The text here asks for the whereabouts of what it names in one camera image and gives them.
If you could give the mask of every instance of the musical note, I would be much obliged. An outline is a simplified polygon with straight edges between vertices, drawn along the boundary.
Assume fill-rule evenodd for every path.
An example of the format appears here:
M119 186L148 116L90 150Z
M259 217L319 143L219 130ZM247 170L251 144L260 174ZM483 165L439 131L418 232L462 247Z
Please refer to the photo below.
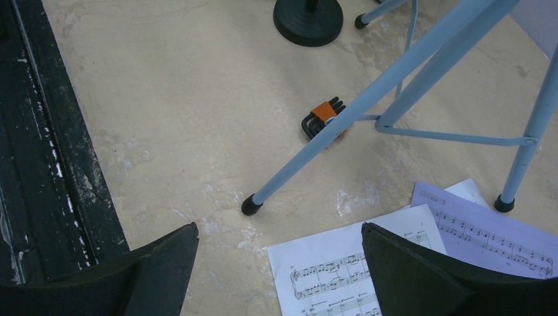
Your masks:
M329 308L324 309L322 311L316 311L311 313L305 313L305 316L334 316L334 315L343 315L346 311L350 311L352 309L359 308L361 313L356 315L360 316L382 316L382 312L378 306L378 299L376 294L371 294L367 296L363 296L362 298L357 298L355 300L348 301L346 303L338 302L330 304ZM362 311L363 307L367 307L368 305L373 305L374 307L367 311Z
M437 211L434 216L440 232L463 239L464 242L488 250L495 255L500 255L509 260L510 263L536 271L545 278L552 276L552 258L528 249L512 240L507 240L502 236L475 227L444 212Z
M405 238L430 248L430 241L425 232L409 233ZM306 269L294 270L291 273L295 297L299 300L369 278L370 272L364 252Z

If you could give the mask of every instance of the floor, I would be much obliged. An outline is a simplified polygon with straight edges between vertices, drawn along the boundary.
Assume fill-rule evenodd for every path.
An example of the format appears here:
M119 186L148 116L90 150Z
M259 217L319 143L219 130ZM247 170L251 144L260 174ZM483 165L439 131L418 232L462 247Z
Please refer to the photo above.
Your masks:
M333 96L350 102L401 54L410 6L357 31L354 18L376 3L341 0L340 37L310 49L275 30L273 0L43 2L130 247L200 228L182 315L280 315L267 246L396 210L417 180L471 177L492 202L511 166L513 148L381 135L362 122L245 217L243 199L307 143L301 119ZM455 0L421 2L418 36ZM521 135L547 65L507 17L399 124ZM510 214L554 234L556 123Z

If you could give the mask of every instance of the beige floor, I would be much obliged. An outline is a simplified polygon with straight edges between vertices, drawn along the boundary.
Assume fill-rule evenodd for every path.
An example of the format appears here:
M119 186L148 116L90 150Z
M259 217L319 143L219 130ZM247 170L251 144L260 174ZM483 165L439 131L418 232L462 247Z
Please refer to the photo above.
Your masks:
M422 2L419 35L454 1ZM492 202L511 166L512 148L386 136L360 123L244 217L244 197L307 143L301 119L332 96L350 102L401 53L410 8L358 32L354 17L375 2L341 0L341 36L309 49L277 33L273 0L44 4L130 247L200 227L183 315L280 315L267 246L389 213L416 180L471 177ZM519 135L547 64L506 18L401 125ZM555 234L557 157L554 118L511 213Z

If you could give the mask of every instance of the dark wooden threshold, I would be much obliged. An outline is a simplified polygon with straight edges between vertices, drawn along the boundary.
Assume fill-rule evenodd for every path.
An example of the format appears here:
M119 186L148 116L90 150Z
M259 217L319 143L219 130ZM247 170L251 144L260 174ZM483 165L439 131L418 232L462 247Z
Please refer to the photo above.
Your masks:
M40 0L0 0L0 283L129 251Z

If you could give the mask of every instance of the black rubber foot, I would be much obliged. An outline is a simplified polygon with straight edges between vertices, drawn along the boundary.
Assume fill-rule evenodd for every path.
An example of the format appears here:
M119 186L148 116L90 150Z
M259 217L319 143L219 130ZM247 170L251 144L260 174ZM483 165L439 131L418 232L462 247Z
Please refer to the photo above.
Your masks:
M273 22L281 35L295 44L318 47L331 43L341 33L343 11L337 0L319 0L315 11L307 10L313 0L277 0Z
M502 212L502 213L507 213L507 212L511 211L513 209L513 207L515 206L515 199L513 199L513 201L510 202L510 203L504 203L500 199L501 197L502 197L502 195L499 195L498 198L496 199L496 201L494 202L494 208L496 209L496 211L499 211L499 212Z
M244 215L252 216L258 213L258 210L263 205L263 204L260 205L254 204L254 201L252 200L253 196L254 195L252 194L247 199L245 199L244 202L242 202L241 210Z
M368 25L368 23L363 23L363 21L361 20L363 15L365 15L365 14L363 13L363 14L359 15L355 19L355 27L358 28L359 30L362 30L363 28L366 27L366 25Z

